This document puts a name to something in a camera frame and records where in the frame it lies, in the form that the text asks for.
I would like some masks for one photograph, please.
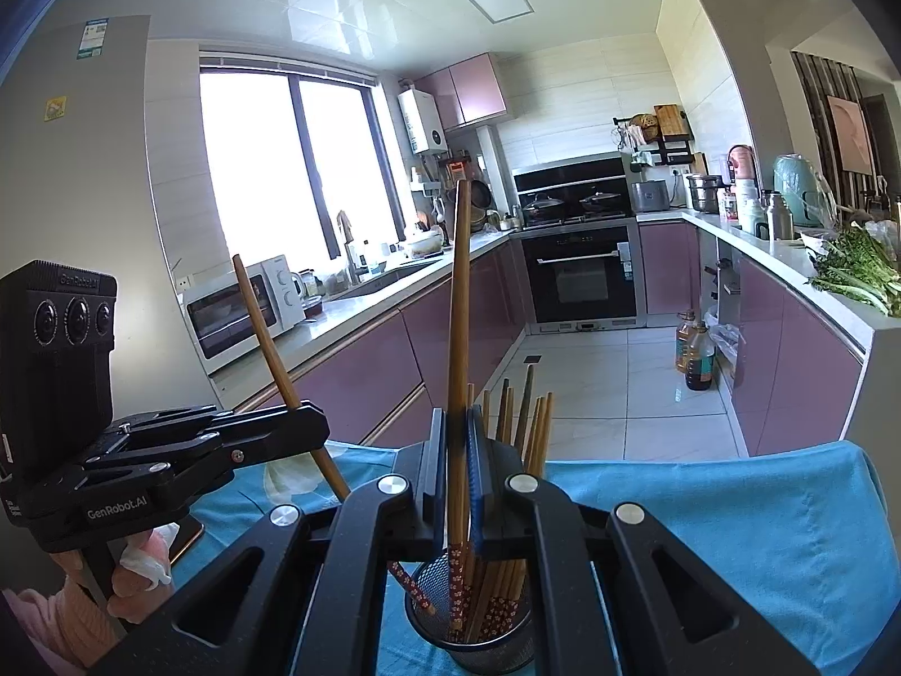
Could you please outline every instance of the mesh metal cup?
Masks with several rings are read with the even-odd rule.
[[[532,607],[528,585],[516,610],[510,631],[485,643],[452,643],[448,639],[451,626],[451,589],[447,554],[421,564],[413,579],[435,607],[435,614],[416,607],[410,596],[404,607],[410,624],[423,640],[448,652],[454,661],[470,673],[479,676],[501,676],[523,668],[535,655],[532,628]]]

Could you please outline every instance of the blue tablecloth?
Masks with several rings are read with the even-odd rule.
[[[389,450],[329,449],[350,487],[389,472],[394,459]],[[880,485],[850,442],[727,462],[549,462],[546,474],[578,503],[642,503],[824,676],[851,672],[901,598]],[[306,511],[334,501],[309,455],[239,470],[192,508],[206,534],[177,565],[177,582],[288,501]],[[413,632],[390,577],[383,623],[380,676],[462,673]]]

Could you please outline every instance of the yellow sticker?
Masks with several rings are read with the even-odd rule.
[[[60,119],[60,117],[66,116],[67,98],[69,97],[55,96],[52,99],[48,99],[47,105],[44,107],[44,121],[53,121],[53,119]]]

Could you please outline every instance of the oil bottle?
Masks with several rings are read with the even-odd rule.
[[[695,337],[686,350],[685,383],[692,391],[706,391],[713,385],[713,354],[716,347],[704,321],[695,323]]]
[[[695,337],[695,311],[686,310],[679,313],[679,326],[676,328],[676,368],[685,373],[685,353],[688,343]]]

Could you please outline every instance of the window frame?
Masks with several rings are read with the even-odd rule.
[[[401,210],[400,198],[398,197],[398,186],[395,183],[394,175],[391,172],[389,164],[389,155],[385,148],[385,139],[382,136],[382,130],[376,116],[375,101],[372,96],[372,87],[364,84],[350,83],[345,81],[337,81],[330,78],[317,78],[305,74],[292,74],[284,71],[271,71],[265,68],[240,68],[237,66],[209,66],[201,65],[200,74],[267,74],[275,76],[283,76],[287,79],[288,90],[291,94],[291,105],[294,108],[294,121],[297,126],[297,137],[300,139],[300,148],[304,155],[307,178],[310,183],[310,191],[313,194],[313,202],[316,206],[316,214],[319,218],[319,225],[323,231],[325,239],[325,247],[329,252],[331,259],[337,259],[341,256],[341,247],[338,245],[338,235],[335,227],[332,225],[332,219],[329,216],[328,206],[325,203],[325,193],[323,193],[323,179],[319,175],[319,169],[316,167],[316,159],[313,151],[313,141],[310,138],[310,130],[306,123],[306,114],[304,111],[304,100],[300,94],[300,82],[312,81],[314,83],[327,83],[332,86],[341,86],[345,89],[355,89],[360,93],[363,101],[363,110],[366,112],[366,120],[369,125],[369,135],[372,137],[372,146],[376,151],[376,160],[378,169],[382,176],[382,182],[385,185],[385,193],[389,202],[391,211],[391,219],[395,226],[395,232],[398,235],[398,241],[405,241],[407,236],[404,234],[404,217]]]

